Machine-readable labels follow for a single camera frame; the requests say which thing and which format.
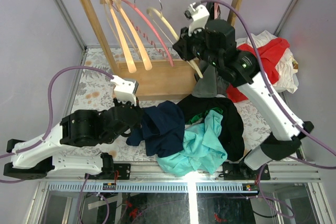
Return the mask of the navy blue t-shirt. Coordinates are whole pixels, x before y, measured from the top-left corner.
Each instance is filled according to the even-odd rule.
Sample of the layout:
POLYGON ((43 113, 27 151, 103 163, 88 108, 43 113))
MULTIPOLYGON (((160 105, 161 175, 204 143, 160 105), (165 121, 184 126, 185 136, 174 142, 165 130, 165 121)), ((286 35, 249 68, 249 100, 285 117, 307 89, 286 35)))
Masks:
POLYGON ((164 101, 143 111, 141 127, 134 129, 126 143, 139 146, 145 141, 146 155, 157 155, 159 158, 182 151, 185 119, 180 107, 171 101, 164 101))

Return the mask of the cream plastic hanger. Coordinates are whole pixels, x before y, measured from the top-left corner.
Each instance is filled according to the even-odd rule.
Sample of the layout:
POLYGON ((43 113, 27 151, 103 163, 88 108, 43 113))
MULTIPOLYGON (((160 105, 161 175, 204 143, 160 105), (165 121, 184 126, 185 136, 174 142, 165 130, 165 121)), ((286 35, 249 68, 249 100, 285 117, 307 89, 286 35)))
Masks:
MULTIPOLYGON (((157 10, 154 7, 148 7, 146 9, 146 13, 151 17, 152 21, 156 24, 157 28, 162 32, 162 34, 168 39, 168 41, 173 44, 173 41, 169 38, 169 36, 163 31, 163 29, 158 25, 158 23, 155 21, 153 14, 155 14, 161 21, 162 23, 167 27, 171 35, 174 37, 175 41, 179 39, 179 36, 177 35, 176 31, 172 27, 172 25, 166 20, 166 18, 163 16, 162 10, 163 10, 163 5, 161 3, 161 0, 158 0, 160 4, 160 10, 157 10)), ((198 74, 198 76, 203 79, 203 74, 200 71, 197 63, 195 60, 190 60, 187 61, 187 63, 195 70, 195 72, 198 74)))

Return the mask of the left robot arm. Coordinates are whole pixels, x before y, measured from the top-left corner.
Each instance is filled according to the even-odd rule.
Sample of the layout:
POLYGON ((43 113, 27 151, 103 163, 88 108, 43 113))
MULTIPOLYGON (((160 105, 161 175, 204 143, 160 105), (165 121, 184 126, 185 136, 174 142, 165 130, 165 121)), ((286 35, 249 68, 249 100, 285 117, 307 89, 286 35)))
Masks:
POLYGON ((48 176, 114 179, 117 175, 112 155, 102 152, 92 157, 65 155, 65 151, 112 144, 127 137, 140 126, 143 110, 138 104, 114 99, 108 110, 77 110, 64 117, 45 136, 29 141, 11 139, 7 153, 11 161, 3 175, 17 180, 35 180, 48 176))

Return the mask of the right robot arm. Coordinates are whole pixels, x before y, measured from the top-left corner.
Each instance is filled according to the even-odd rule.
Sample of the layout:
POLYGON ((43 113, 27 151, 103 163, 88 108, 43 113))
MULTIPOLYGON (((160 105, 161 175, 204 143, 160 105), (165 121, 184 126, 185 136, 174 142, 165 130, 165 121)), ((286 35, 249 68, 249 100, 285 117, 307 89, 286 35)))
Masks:
POLYGON ((262 72, 256 55, 237 48, 234 33, 234 27, 222 19, 210 20, 204 27, 183 27, 173 49, 183 60, 198 58, 216 68, 225 81, 254 104, 270 126, 271 134, 239 166, 240 175, 251 179, 265 163, 295 153, 314 125, 289 109, 262 72))

